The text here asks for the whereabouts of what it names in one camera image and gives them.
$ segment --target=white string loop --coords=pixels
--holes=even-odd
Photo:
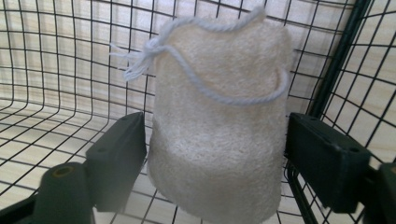
[[[151,38],[148,42],[146,42],[143,50],[141,52],[129,52],[129,53],[114,53],[111,52],[110,55],[114,55],[117,57],[121,57],[123,59],[127,59],[129,62],[129,67],[124,71],[124,79],[126,81],[134,80],[140,77],[147,69],[152,65],[154,58],[164,51],[168,51],[178,62],[178,64],[182,67],[183,71],[189,77],[191,83],[205,96],[218,101],[220,103],[226,105],[256,105],[256,104],[265,104],[275,100],[279,97],[283,91],[288,87],[289,83],[289,74],[284,69],[277,70],[277,75],[279,76],[279,85],[278,87],[268,95],[263,97],[253,97],[253,98],[244,98],[244,97],[230,97],[218,94],[217,92],[210,90],[205,83],[193,72],[192,68],[183,58],[183,56],[172,46],[165,45],[167,38],[169,35],[177,28],[186,24],[195,24],[201,27],[204,30],[211,32],[219,32],[226,33],[231,31],[236,31],[242,29],[246,25],[248,25],[251,21],[256,19],[258,16],[264,13],[263,7],[256,7],[252,10],[245,18],[241,19],[237,23],[234,24],[213,24],[208,21],[204,21],[199,18],[184,18],[184,19],[176,19],[173,22],[168,23],[163,30],[162,34]],[[120,49],[114,44],[110,44],[111,47]]]

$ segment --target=loofah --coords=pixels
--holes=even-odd
[[[149,42],[127,71],[154,62],[148,176],[204,220],[261,223],[280,202],[290,37],[265,21],[262,8],[235,29],[210,28],[239,23],[186,20],[164,28],[167,37]]]

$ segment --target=wire mesh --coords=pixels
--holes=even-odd
[[[355,1],[264,1],[268,20],[285,25],[294,51],[288,111],[307,113],[332,61]],[[262,1],[7,1],[0,4],[0,209],[36,193],[52,166],[85,160],[85,151],[126,114],[145,112],[147,143],[155,97],[150,70],[125,83],[115,43],[141,50],[177,17],[236,20]],[[391,161],[396,143],[396,3],[372,1],[322,114],[323,120]],[[361,209],[337,215],[304,183],[319,223],[358,223]],[[303,223],[288,180],[267,223]],[[122,213],[96,223],[206,223],[152,187],[144,167]]]

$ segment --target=black wire grid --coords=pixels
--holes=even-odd
[[[145,112],[149,142],[155,74],[148,70],[137,81],[125,83],[120,62],[108,55],[114,50],[109,42],[125,50],[140,50],[144,41],[173,18],[231,15],[238,19],[256,5],[248,0],[3,0],[0,209],[34,195],[40,177],[50,167],[85,161],[85,151],[126,114]],[[387,161],[391,152],[380,149],[396,146],[391,133],[396,127],[396,79],[394,74],[383,74],[394,73],[389,69],[394,68],[396,55],[395,2],[283,0],[265,1],[265,6],[269,21],[287,26],[293,36],[288,110],[322,118],[355,138],[374,152],[373,164]],[[139,15],[147,15],[148,20],[137,21]],[[372,101],[380,107],[370,106]],[[362,128],[363,134],[356,134]],[[389,137],[377,140],[383,135]],[[297,206],[296,200],[301,199],[293,195],[285,177],[281,205],[268,223],[304,223],[306,212],[314,223],[361,220],[362,206],[355,214],[335,214],[321,206],[299,175],[294,181],[302,186],[306,211]],[[205,223],[157,192],[145,167],[125,211],[97,213],[96,222]]]

